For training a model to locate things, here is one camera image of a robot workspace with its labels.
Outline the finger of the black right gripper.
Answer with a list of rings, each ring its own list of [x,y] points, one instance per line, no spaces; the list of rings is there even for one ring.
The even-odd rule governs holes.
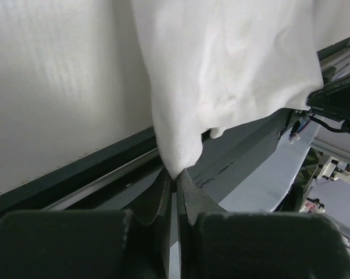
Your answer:
[[[306,104],[317,112],[350,120],[350,74],[311,93]]]

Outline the white t shirt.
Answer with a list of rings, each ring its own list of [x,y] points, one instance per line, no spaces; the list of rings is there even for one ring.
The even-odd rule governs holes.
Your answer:
[[[171,177],[201,135],[307,110],[323,87],[317,53],[350,37],[350,1],[132,1],[153,125]]]

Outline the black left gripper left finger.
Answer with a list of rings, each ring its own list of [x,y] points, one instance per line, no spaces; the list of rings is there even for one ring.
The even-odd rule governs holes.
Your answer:
[[[120,210],[26,210],[0,219],[0,278],[168,278],[172,180]]]

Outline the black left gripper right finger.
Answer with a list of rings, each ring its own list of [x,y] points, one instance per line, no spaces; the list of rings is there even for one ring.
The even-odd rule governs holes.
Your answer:
[[[232,213],[187,171],[176,185],[181,278],[350,278],[340,233],[322,215]]]

